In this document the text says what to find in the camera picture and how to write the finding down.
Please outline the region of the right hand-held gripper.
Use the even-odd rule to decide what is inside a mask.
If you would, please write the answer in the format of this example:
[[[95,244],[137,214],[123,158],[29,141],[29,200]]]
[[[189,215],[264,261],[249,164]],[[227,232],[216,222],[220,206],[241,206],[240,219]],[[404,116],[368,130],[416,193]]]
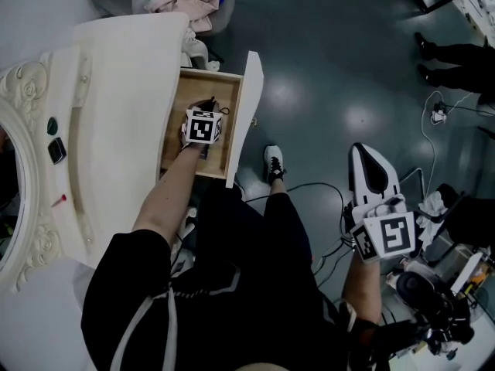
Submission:
[[[408,254],[415,249],[415,218],[400,194],[394,166],[378,151],[352,145],[349,184],[353,192],[350,235],[365,263]]]

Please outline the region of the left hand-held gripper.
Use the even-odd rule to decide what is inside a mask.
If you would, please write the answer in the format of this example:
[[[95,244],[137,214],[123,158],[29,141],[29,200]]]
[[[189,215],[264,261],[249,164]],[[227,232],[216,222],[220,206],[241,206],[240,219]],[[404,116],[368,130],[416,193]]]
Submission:
[[[200,157],[207,159],[210,145],[218,141],[222,133],[223,116],[229,113],[230,109],[220,107],[215,97],[191,104],[180,129],[181,149],[192,144],[202,145]]]

